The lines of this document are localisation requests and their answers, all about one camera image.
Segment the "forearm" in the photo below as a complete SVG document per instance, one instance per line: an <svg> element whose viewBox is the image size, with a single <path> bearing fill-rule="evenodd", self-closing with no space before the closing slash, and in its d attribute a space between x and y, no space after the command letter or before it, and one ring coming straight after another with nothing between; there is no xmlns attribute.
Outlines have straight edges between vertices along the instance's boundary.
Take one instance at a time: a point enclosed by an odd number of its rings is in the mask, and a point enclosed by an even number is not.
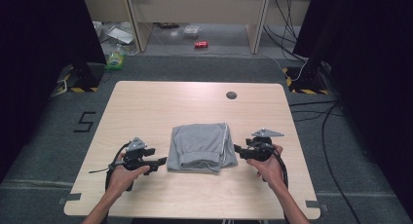
<svg viewBox="0 0 413 224"><path fill-rule="evenodd" d="M310 223L284 184L272 186L274 193L282 205L286 218L291 224Z"/></svg>
<svg viewBox="0 0 413 224"><path fill-rule="evenodd" d="M106 214L109 212L109 208L115 204L116 200L118 200L119 196L106 192L102 198L100 199L99 203L94 207L91 213L86 217L86 219L82 222L83 224L99 224Z"/></svg>

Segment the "finger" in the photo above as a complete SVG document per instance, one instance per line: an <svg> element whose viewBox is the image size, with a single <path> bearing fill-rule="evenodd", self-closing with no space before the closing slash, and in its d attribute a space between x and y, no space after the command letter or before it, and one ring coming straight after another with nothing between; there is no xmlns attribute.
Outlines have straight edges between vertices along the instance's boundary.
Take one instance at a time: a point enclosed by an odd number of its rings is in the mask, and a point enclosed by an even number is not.
<svg viewBox="0 0 413 224"><path fill-rule="evenodd" d="M248 165L251 165L251 166L255 167L257 165L258 161L256 161L255 159L247 159L246 163Z"/></svg>
<svg viewBox="0 0 413 224"><path fill-rule="evenodd" d="M148 171L150 168L151 167L149 167L149 166L143 166L143 167L137 168L134 172L137 175L140 175L140 174L145 173L146 171Z"/></svg>
<svg viewBox="0 0 413 224"><path fill-rule="evenodd" d="M279 154L282 153L283 148L277 144L273 144L274 148L277 150L277 152L279 152Z"/></svg>
<svg viewBox="0 0 413 224"><path fill-rule="evenodd" d="M117 161L122 161L123 158L125 158L125 153L120 153Z"/></svg>

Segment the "black curtain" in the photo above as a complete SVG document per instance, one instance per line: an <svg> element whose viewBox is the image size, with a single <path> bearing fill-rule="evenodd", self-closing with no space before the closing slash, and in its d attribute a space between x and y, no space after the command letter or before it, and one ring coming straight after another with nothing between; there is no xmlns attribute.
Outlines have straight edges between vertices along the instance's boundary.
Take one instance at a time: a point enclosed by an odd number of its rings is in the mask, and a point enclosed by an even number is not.
<svg viewBox="0 0 413 224"><path fill-rule="evenodd" d="M312 0L294 52L314 53L337 0ZM348 0L323 60L379 165L413 219L413 0Z"/></svg>
<svg viewBox="0 0 413 224"><path fill-rule="evenodd" d="M104 63L84 0L0 0L0 181L33 133L60 71Z"/></svg>

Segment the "gray cloth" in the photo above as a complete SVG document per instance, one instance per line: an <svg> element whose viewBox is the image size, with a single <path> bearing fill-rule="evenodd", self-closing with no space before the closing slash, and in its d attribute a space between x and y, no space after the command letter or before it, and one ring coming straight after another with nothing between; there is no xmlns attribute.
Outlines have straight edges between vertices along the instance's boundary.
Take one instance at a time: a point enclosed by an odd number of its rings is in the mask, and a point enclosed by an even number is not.
<svg viewBox="0 0 413 224"><path fill-rule="evenodd" d="M173 128L167 167L169 170L219 172L238 164L226 123L194 124Z"/></svg>

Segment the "white paper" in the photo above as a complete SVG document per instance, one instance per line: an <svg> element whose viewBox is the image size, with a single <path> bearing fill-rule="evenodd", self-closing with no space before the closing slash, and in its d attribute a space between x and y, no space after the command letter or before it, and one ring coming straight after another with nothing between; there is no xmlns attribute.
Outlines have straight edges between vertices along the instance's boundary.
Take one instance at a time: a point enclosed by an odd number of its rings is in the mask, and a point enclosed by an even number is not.
<svg viewBox="0 0 413 224"><path fill-rule="evenodd" d="M132 34L118 28L113 28L107 35L128 44L133 40Z"/></svg>

